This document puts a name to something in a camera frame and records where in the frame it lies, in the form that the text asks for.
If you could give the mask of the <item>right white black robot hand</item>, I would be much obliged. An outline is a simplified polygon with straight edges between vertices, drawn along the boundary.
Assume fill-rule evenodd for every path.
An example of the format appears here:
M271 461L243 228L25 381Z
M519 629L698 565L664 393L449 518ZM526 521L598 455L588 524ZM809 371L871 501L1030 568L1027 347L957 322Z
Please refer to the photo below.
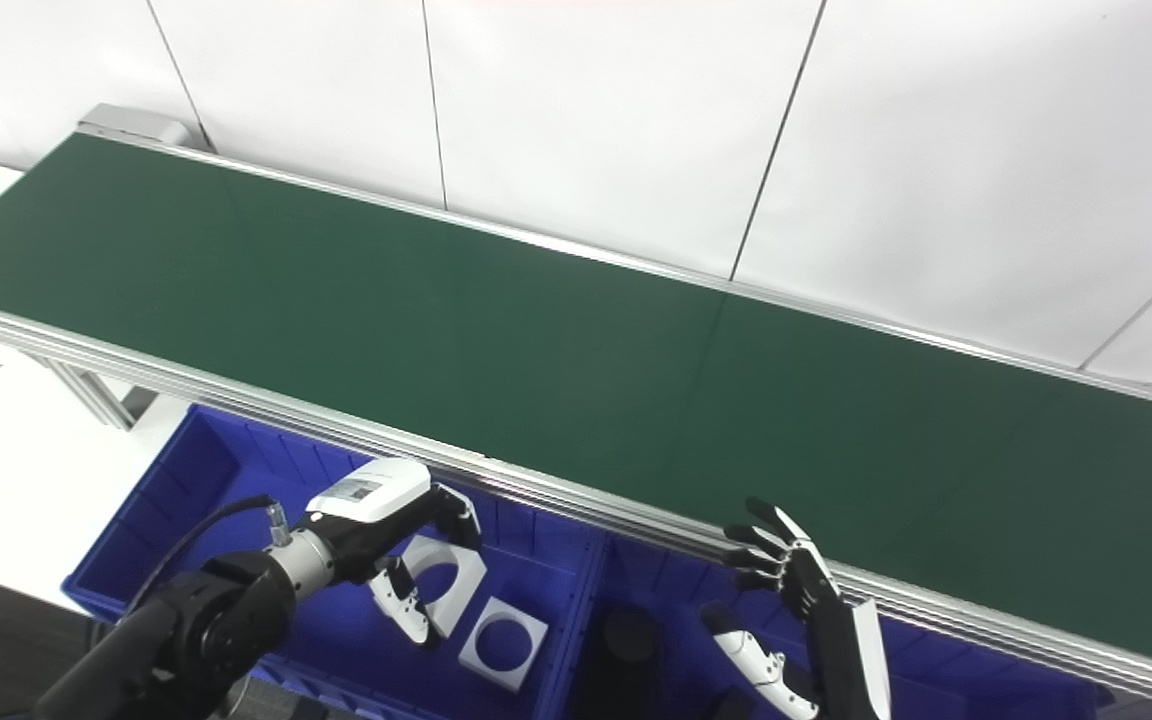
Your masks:
M776 594L805 632L808 666L768 650L723 602L704 602L710 638L786 719L890 719L890 666L874 600L850 600L810 537L782 507L748 497L756 523L728 524L723 552L740 592Z

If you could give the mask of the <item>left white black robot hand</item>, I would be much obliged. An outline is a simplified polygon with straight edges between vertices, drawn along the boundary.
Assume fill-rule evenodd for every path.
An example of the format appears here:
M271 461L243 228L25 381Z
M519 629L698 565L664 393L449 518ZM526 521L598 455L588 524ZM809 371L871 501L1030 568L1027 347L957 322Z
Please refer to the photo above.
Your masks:
M312 537L326 588L366 585L381 614L422 650L449 637L486 571L473 502L410 458L365 462L311 498L294 528ZM425 602L416 575L448 562L456 579Z

